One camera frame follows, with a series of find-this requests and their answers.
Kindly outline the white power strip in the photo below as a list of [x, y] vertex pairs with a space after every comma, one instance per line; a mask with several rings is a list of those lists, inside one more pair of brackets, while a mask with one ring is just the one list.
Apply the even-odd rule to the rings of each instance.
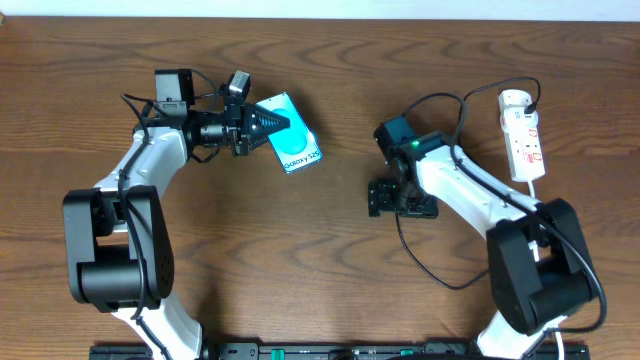
[[[518, 89], [507, 89], [501, 92], [498, 103], [500, 115], [501, 110], [507, 107], [525, 107], [526, 113], [536, 111], [532, 107], [531, 95]], [[514, 133], [503, 131], [503, 133], [511, 179], [516, 182], [530, 182], [544, 176], [545, 166], [538, 128], [522, 129]]]

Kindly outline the black mounting rail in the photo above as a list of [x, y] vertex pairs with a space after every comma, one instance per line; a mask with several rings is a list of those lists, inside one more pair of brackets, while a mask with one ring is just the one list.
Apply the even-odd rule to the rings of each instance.
[[[542, 345], [527, 359], [559, 359], [555, 345]], [[564, 359], [589, 360], [588, 346], [564, 345]], [[214, 351], [219, 360], [382, 360], [382, 359], [497, 359], [485, 357], [469, 343], [461, 341], [430, 341], [425, 344], [402, 345], [259, 345], [256, 343], [226, 343]], [[89, 349], [90, 360], [154, 359], [146, 345], [98, 345]]]

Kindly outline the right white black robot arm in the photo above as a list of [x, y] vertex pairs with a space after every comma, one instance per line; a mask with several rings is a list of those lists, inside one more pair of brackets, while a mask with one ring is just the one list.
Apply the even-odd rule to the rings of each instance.
[[543, 203], [500, 182], [446, 135], [418, 136], [403, 116], [373, 133], [393, 175], [368, 185], [372, 217], [433, 219], [445, 203], [486, 241], [497, 313], [477, 337], [477, 351], [531, 357], [547, 334], [593, 299], [603, 299], [575, 210]]

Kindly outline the white USB charger adapter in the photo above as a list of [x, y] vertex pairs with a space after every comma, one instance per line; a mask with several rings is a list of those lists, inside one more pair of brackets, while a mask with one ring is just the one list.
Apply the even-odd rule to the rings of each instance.
[[525, 107], [507, 107], [501, 110], [500, 126], [505, 133], [514, 133], [522, 129], [536, 128], [539, 117], [536, 111], [526, 113]]

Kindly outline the blue screen Galaxy smartphone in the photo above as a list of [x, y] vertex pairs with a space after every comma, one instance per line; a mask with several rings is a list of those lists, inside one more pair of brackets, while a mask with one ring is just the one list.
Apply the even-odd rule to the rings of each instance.
[[315, 135], [287, 93], [258, 102], [258, 105], [289, 119], [290, 126], [269, 136], [274, 153], [285, 173], [290, 174], [318, 163], [323, 154]]

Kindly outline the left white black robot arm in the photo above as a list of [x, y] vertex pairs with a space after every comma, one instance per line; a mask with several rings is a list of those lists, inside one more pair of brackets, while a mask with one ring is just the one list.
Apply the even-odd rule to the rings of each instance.
[[197, 147], [246, 156], [290, 121], [247, 102], [251, 80], [237, 71], [215, 87], [222, 110], [195, 109], [193, 69], [155, 73], [156, 96], [143, 99], [132, 145], [108, 176], [63, 199], [71, 296], [125, 321], [154, 359], [215, 359], [203, 326], [173, 294], [175, 263], [161, 207], [174, 175]]

